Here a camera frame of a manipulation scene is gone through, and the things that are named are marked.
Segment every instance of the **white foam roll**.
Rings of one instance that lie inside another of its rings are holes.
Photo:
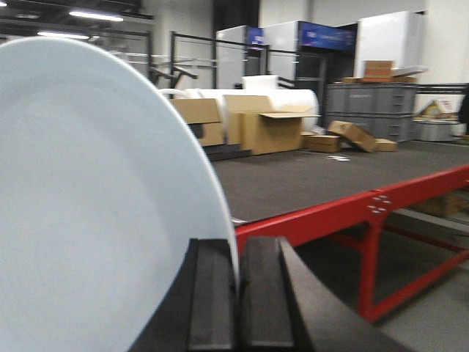
[[[278,89],[278,76],[263,75],[263,76],[244,76],[243,77],[244,89]]]
[[[285,105],[304,105],[311,107],[313,115],[319,114],[319,104],[316,94],[310,89],[277,89],[269,91],[268,96],[275,110]],[[313,131],[317,125],[317,117],[304,117],[303,130]]]
[[[160,89],[160,93],[165,96],[173,94],[176,98],[190,98],[188,93],[179,89],[164,88]]]
[[[319,114],[316,95],[309,89],[184,89],[190,98],[214,98],[217,100],[224,129],[228,128],[229,111],[224,95],[266,95],[274,110],[285,105],[304,105],[311,107],[311,113]],[[317,124],[317,117],[303,118],[303,128],[310,131]]]

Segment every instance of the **gray floor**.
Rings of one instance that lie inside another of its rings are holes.
[[[469,247],[467,216],[458,222],[400,210],[389,221]],[[358,297],[360,255],[327,240],[297,248],[312,271],[350,307]],[[383,233],[377,276],[377,300],[405,285],[450,255],[389,232]],[[375,326],[419,352],[469,352],[469,261],[444,280],[407,302]]]

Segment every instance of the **brown box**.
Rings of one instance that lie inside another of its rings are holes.
[[[417,78],[410,77],[410,76],[397,76],[393,77],[391,82],[398,82],[398,83],[416,83]]]
[[[454,194],[444,194],[411,206],[412,209],[435,216],[449,216],[461,211],[466,201]]]
[[[375,152],[395,152],[397,150],[397,143],[389,139],[376,138]]]
[[[285,106],[274,111],[264,95],[225,95],[230,111],[228,141],[254,155],[298,149],[301,117],[313,117],[310,106]]]
[[[173,99],[171,103],[189,124],[202,124],[200,145],[224,143],[223,125],[216,99]]]
[[[361,78],[359,77],[344,77],[342,83],[360,83]]]
[[[198,138],[201,146],[219,145],[224,143],[223,126],[219,122],[204,123],[202,125],[203,136]]]
[[[451,102],[443,98],[437,98],[430,101],[418,113],[419,116],[431,119],[451,119],[456,114],[457,113],[451,105]]]
[[[347,141],[368,153],[376,149],[376,139],[367,130],[351,122],[334,120],[330,123],[328,131],[343,136]]]
[[[339,136],[303,136],[303,148],[313,152],[337,153],[340,151]]]
[[[188,124],[221,122],[216,99],[172,99],[171,103]]]
[[[365,61],[365,74],[362,82],[391,82],[392,61]]]

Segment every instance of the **gray plastic crate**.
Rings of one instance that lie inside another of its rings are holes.
[[[380,84],[376,88],[376,112],[413,114],[417,89],[415,84]]]
[[[417,89],[406,83],[329,84],[326,112],[412,114]]]
[[[347,89],[341,87],[342,84],[330,84],[328,86],[327,108],[328,112],[348,111],[348,95]]]
[[[356,125],[372,133],[373,133],[373,124],[375,120],[376,119],[372,119],[370,117],[357,117],[357,116],[350,116],[347,119],[348,122],[355,123]]]
[[[395,142],[410,141],[415,138],[416,126],[413,115],[378,117],[373,119],[371,130],[376,138],[386,138]]]
[[[337,121],[344,121],[344,122],[349,122],[349,114],[326,114],[325,115],[325,121],[324,121],[324,127],[329,127],[330,123],[333,122],[334,120]]]

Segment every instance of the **dark gray table surface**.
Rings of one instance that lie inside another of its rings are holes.
[[[345,150],[350,161],[295,150],[213,162],[235,218],[257,221],[469,164],[469,147],[400,143],[396,152]]]

